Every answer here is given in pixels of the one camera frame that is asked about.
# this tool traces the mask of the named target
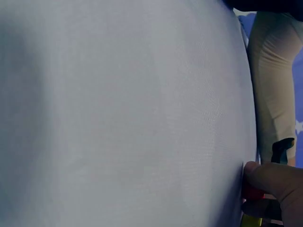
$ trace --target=finger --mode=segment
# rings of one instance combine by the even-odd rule
[[[301,169],[276,163],[261,166],[256,162],[248,162],[244,167],[244,177],[253,187],[272,194],[280,201],[292,189],[289,188],[291,181],[302,177],[301,171]]]
[[[256,218],[282,220],[280,203],[277,200],[261,199],[246,201],[242,206],[242,210],[245,214]]]

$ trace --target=yellow object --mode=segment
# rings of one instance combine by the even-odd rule
[[[246,214],[243,214],[242,216],[241,227],[260,227],[261,224],[261,218],[254,218]]]

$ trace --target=red object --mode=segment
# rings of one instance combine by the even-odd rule
[[[242,198],[246,200],[260,200],[263,199],[265,192],[254,188],[244,178],[242,182]]]

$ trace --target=beige fabric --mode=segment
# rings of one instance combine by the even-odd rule
[[[284,14],[258,12],[250,35],[249,58],[262,163],[270,161],[274,142],[289,137],[296,142],[292,63],[302,41],[293,20]],[[288,150],[288,158],[295,156],[295,149],[294,145]]]

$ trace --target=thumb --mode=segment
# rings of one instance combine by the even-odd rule
[[[253,187],[272,194],[282,202],[291,193],[293,186],[302,181],[303,172],[287,165],[248,162],[244,167],[244,177]]]

